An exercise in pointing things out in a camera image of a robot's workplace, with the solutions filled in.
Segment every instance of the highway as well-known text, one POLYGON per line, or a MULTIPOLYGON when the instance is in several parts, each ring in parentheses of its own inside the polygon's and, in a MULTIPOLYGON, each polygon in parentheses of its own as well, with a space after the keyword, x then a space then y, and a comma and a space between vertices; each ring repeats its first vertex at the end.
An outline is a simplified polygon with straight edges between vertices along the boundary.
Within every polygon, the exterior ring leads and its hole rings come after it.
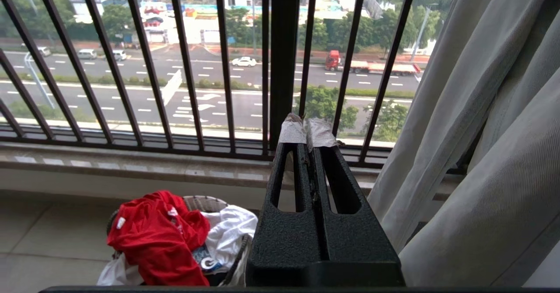
MULTIPOLYGON (((195 79, 206 78, 210 81, 223 80, 221 63, 219 56, 213 56, 203 49, 202 52, 194 51, 191 54, 192 69, 195 79)), ((18 72, 27 72, 28 69, 23 67, 22 52, 6 52, 13 66, 18 72)), ((165 50, 156 50, 152 52, 154 58, 154 66, 159 78, 162 76, 170 78, 176 70, 182 69, 182 60, 176 59, 178 55, 165 50)), ((67 56, 54 55, 46 58, 46 62, 53 74, 75 76, 74 68, 68 60, 67 56)), ((86 73, 94 76, 110 75, 106 61, 102 59, 81 60, 86 73)), ((144 60, 138 52, 132 53, 132 58, 123 62, 118 62, 119 70, 122 76, 136 76, 140 79, 147 76, 144 60)), ((301 66, 296 67, 296 79, 301 78, 301 66)), ((262 68, 255 66, 253 68, 237 68, 230 66, 232 80, 242 83, 260 84, 262 68)), ((338 87, 340 80, 340 72, 330 74, 325 71, 322 66, 312 65, 310 68, 310 84, 323 84, 330 87, 338 87)), ((380 76, 376 74, 363 74, 356 76, 350 74, 348 88, 377 88, 380 76)), ((390 90, 409 90, 415 91, 418 82, 414 77, 392 78, 390 80, 390 90)), ((40 93, 38 86, 34 82, 25 82, 28 91, 35 102, 38 104, 46 104, 44 96, 40 93)), ((84 114, 94 116, 88 99, 80 84, 61 84, 58 83, 60 90, 72 112, 82 112, 84 114)), ((95 96, 101 106, 102 112, 107 120, 127 121, 128 118, 120 100, 118 91, 115 86, 93 85, 95 96)), ((160 123, 160 117, 154 94, 150 87, 128 86, 126 88, 130 102, 134 109, 134 114, 139 122, 160 123)), ((9 80, 0 81, 0 97, 6 104, 14 101, 21 101, 21 98, 9 80)), ((200 121, 203 128, 212 126, 226 127, 228 120, 226 116, 225 97, 223 90, 196 90, 196 98, 198 100, 198 110, 200 111, 200 121)), ((375 98, 362 97, 346 97, 346 106, 356 106, 359 109, 354 129, 345 130, 348 132, 358 132, 366 123, 368 113, 363 109, 375 98)), ((402 105, 408 106, 411 100, 396 100, 402 105)), ((246 128, 262 127, 262 93, 260 91, 232 91, 232 106, 234 111, 234 125, 246 128)), ((172 124, 193 124, 192 110, 190 108, 189 95, 186 88, 180 88, 166 105, 166 112, 169 122, 172 124)))

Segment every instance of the red truck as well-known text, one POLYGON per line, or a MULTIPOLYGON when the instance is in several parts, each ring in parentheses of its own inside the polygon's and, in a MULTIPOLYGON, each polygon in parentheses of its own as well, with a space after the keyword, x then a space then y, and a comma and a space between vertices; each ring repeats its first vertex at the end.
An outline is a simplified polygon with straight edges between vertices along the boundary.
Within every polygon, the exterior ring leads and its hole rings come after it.
MULTIPOLYGON (((344 69, 344 58, 340 57, 338 50, 331 50, 326 55, 325 69, 330 71, 342 71, 344 69)), ((350 62, 350 72, 354 73, 378 73, 383 74, 385 63, 352 60, 350 62)), ((410 76, 420 73, 420 68, 416 64, 398 64, 392 66, 391 74, 394 76, 410 76)))

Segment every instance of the white curtain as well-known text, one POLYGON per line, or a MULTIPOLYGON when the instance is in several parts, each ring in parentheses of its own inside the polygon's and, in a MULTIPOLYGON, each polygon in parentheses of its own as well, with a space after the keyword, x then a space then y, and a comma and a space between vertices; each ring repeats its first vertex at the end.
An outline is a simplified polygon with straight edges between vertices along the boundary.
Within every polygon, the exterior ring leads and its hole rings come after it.
POLYGON ((558 243, 559 7, 560 0, 453 0, 368 196, 407 285, 522 285, 558 243), (406 244, 482 127, 468 175, 406 244))

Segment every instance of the floor tile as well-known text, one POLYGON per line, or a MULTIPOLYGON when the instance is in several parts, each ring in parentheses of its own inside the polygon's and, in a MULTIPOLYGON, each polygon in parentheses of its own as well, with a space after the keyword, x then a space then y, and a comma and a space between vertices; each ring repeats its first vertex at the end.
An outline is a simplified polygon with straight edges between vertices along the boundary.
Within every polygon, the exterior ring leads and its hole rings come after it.
POLYGON ((0 199, 0 253, 9 253, 50 205, 47 201, 0 199))
POLYGON ((106 244, 112 206, 55 203, 20 241, 13 253, 105 261, 113 250, 106 244))
POLYGON ((36 293, 58 285, 95 285, 105 264, 30 255, 0 257, 0 292, 36 293))

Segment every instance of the floor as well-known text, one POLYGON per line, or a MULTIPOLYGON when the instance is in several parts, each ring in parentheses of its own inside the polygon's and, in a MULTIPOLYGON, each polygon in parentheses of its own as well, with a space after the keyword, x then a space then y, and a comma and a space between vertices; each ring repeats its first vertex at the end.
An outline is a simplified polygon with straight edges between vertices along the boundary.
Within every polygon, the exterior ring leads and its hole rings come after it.
POLYGON ((0 292, 95 285, 112 255, 106 225, 120 203, 0 191, 0 292))

